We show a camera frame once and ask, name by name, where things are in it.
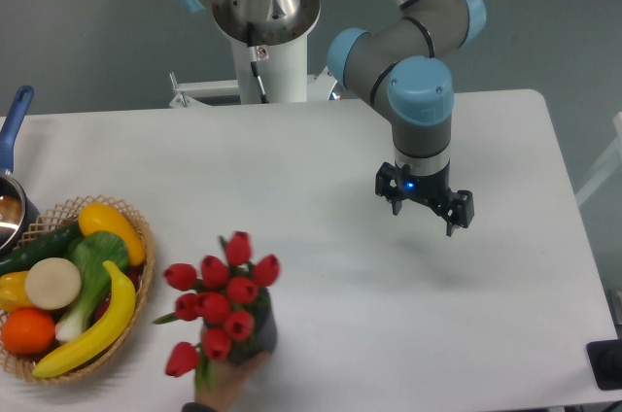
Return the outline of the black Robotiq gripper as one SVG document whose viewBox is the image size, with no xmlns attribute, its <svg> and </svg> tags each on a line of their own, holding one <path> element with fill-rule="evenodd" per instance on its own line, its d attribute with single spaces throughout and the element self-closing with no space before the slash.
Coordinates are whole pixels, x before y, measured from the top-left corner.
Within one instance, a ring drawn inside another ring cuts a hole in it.
<svg viewBox="0 0 622 412">
<path fill-rule="evenodd" d="M 449 171 L 447 163 L 434 174 L 416 176 L 408 165 L 399 168 L 383 162 L 375 175 L 375 194 L 391 204 L 394 215 L 399 214 L 404 200 L 431 208 L 446 222 L 446 236 L 451 237 L 456 229 L 470 226 L 474 200 L 470 190 L 450 189 Z"/>
</svg>

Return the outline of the dark sleeve forearm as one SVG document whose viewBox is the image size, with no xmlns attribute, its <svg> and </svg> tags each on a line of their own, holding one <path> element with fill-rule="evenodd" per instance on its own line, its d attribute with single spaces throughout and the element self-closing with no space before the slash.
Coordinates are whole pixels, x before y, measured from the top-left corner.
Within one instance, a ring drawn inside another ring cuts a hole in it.
<svg viewBox="0 0 622 412">
<path fill-rule="evenodd" d="M 212 406 L 199 402 L 187 402 L 182 407 L 181 412 L 218 412 L 218 410 Z"/>
</svg>

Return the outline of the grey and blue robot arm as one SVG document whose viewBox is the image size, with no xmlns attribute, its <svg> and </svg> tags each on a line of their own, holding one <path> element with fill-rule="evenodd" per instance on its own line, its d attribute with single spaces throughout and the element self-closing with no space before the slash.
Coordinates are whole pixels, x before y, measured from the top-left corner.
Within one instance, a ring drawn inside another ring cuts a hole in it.
<svg viewBox="0 0 622 412">
<path fill-rule="evenodd" d="M 181 0 L 211 11 L 230 41 L 245 104 L 308 98 L 307 36 L 320 0 Z M 386 119 L 395 159 L 380 166 L 375 192 L 395 211 L 404 201 L 430 208 L 448 232 L 470 225 L 472 194 L 449 186 L 452 76 L 443 56 L 478 36 L 483 0 L 396 0 L 400 18 L 377 33 L 349 28 L 332 41 L 328 73 Z"/>
</svg>

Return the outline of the person's hand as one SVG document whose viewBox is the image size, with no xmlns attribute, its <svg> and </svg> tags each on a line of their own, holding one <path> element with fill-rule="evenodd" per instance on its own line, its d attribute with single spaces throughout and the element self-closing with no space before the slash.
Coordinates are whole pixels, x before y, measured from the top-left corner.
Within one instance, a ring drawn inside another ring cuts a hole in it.
<svg viewBox="0 0 622 412">
<path fill-rule="evenodd" d="M 261 352 L 240 365 L 217 362 L 214 390 L 209 391 L 203 386 L 197 387 L 194 401 L 216 411 L 228 411 L 240 396 L 247 380 L 269 357 L 268 352 Z"/>
</svg>

